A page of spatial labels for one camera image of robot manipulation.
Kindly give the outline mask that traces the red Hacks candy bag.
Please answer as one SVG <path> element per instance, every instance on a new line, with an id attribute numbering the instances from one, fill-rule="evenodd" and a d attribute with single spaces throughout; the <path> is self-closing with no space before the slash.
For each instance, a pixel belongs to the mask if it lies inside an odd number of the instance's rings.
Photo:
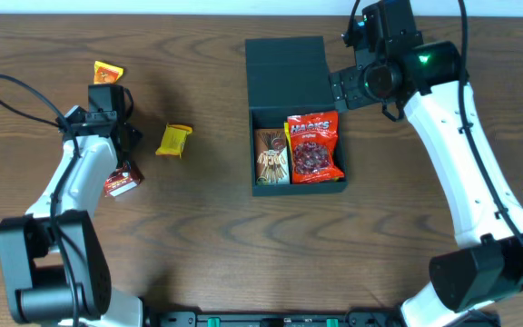
<path id="1" fill-rule="evenodd" d="M 293 183 L 322 183 L 344 176 L 334 163 L 339 138 L 336 111 L 291 115 L 286 122 L 290 125 Z"/>

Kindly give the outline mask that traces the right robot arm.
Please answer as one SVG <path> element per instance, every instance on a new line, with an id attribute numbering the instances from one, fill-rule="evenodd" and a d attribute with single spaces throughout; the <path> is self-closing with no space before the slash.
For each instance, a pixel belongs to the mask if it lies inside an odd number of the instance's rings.
<path id="1" fill-rule="evenodd" d="M 390 105 L 423 142 L 447 198 L 457 250 L 432 258 L 429 283 L 399 309 L 401 326 L 456 326 L 523 292 L 523 207 L 483 131 L 469 44 L 425 43 L 407 1 L 351 9 L 343 42 L 355 65 L 331 75 L 344 111 Z"/>

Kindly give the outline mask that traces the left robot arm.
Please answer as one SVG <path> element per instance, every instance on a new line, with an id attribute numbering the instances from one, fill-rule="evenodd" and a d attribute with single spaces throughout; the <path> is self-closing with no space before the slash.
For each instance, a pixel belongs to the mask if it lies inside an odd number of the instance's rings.
<path id="1" fill-rule="evenodd" d="M 114 289 L 92 224 L 105 181 L 121 158 L 124 109 L 73 107 L 63 155 L 24 215 L 0 222 L 0 262 L 17 323 L 141 326 L 140 298 Z"/>

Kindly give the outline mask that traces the large yellow snack bag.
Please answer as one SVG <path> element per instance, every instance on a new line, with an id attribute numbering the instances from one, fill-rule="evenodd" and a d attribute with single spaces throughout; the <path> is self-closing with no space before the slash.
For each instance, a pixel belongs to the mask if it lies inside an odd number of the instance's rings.
<path id="1" fill-rule="evenodd" d="M 284 122 L 283 128 L 284 128 L 284 134 L 285 134 L 286 141 L 287 141 L 289 156 L 291 157 L 292 149 L 291 149 L 291 134 L 290 134 L 290 125 L 289 125 L 289 123 L 288 122 Z"/>

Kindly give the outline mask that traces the brown Pocky box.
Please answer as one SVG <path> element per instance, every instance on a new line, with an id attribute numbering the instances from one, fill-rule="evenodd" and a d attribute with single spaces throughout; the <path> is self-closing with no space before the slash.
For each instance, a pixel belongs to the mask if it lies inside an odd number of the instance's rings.
<path id="1" fill-rule="evenodd" d="M 257 185 L 290 183 L 288 143 L 283 129 L 255 130 L 254 150 Z"/>

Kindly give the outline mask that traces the red Hello Panda box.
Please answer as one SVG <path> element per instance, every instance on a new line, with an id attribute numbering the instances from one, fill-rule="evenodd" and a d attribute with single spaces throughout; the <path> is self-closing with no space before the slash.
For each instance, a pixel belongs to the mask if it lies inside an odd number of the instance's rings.
<path id="1" fill-rule="evenodd" d="M 144 177 L 133 161 L 127 161 L 122 167 L 110 174 L 104 183 L 104 195 L 116 197 L 139 186 Z"/>

